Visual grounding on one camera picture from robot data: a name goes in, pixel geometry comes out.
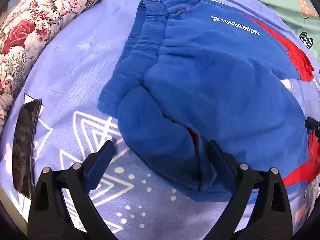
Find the blue fleece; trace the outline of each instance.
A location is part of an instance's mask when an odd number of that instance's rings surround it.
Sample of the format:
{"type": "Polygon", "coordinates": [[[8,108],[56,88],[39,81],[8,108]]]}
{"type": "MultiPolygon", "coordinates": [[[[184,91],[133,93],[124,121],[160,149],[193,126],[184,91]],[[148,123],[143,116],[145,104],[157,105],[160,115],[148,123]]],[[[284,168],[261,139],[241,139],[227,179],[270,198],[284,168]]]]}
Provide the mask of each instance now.
{"type": "Polygon", "coordinates": [[[175,188],[226,201],[208,141],[283,178],[308,160],[305,116],[279,81],[287,78],[300,79],[287,51],[245,13],[210,0],[142,0],[98,108],[175,188]]]}

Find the red rose print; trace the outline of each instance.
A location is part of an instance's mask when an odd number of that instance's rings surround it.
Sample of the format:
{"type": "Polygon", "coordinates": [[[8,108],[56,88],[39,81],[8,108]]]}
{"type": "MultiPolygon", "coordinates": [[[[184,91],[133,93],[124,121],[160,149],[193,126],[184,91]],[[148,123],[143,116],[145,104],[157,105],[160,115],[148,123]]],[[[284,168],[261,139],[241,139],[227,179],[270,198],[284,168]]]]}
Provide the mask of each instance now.
{"type": "Polygon", "coordinates": [[[36,28],[36,25],[32,23],[30,20],[22,20],[15,26],[9,33],[7,40],[4,42],[3,52],[7,54],[9,52],[10,47],[14,46],[24,46],[24,41],[27,36],[32,33],[36,28]]]}

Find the floral pillow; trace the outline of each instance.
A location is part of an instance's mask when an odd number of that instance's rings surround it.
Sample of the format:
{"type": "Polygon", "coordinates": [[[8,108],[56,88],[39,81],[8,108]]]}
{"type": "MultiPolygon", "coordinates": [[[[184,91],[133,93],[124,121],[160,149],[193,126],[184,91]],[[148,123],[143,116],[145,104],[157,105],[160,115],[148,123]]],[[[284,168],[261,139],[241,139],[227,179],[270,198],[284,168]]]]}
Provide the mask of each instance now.
{"type": "Polygon", "coordinates": [[[0,134],[13,98],[45,46],[98,0],[21,0],[0,28],[0,134]]]}

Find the red fabric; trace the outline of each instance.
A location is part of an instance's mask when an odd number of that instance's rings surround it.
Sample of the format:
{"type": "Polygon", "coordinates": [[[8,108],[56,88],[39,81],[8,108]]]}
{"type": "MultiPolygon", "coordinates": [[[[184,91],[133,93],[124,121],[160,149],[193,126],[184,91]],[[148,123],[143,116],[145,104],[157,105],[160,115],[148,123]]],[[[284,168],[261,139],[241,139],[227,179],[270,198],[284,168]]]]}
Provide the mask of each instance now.
{"type": "Polygon", "coordinates": [[[252,19],[248,17],[250,20],[254,21],[255,23],[259,24],[262,28],[264,28],[268,33],[270,33],[277,41],[279,41],[282,46],[284,46],[288,52],[289,59],[292,61],[292,64],[298,70],[301,80],[303,81],[312,81],[314,78],[313,75],[313,66],[310,63],[310,60],[304,54],[304,52],[299,49],[292,41],[288,38],[283,37],[275,30],[271,29],[270,27],[264,25],[262,22],[252,19]]]}
{"type": "Polygon", "coordinates": [[[302,181],[310,184],[320,173],[320,144],[315,133],[311,131],[308,142],[309,161],[296,168],[283,179],[284,185],[290,186],[302,181]]]}
{"type": "Polygon", "coordinates": [[[24,46],[24,42],[28,35],[32,33],[36,28],[36,25],[31,20],[22,20],[15,26],[10,32],[7,40],[4,42],[2,52],[8,54],[10,47],[24,46]]]}

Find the smartphone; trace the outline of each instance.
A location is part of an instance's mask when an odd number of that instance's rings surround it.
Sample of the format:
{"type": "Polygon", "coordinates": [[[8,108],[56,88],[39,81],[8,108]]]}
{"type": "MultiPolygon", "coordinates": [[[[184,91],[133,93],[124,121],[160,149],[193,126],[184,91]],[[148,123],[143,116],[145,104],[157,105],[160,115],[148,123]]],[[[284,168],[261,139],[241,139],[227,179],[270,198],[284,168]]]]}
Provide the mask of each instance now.
{"type": "Polygon", "coordinates": [[[12,144],[13,185],[16,191],[29,199],[31,199],[34,189],[33,137],[40,108],[40,99],[35,99],[21,106],[12,144]]]}

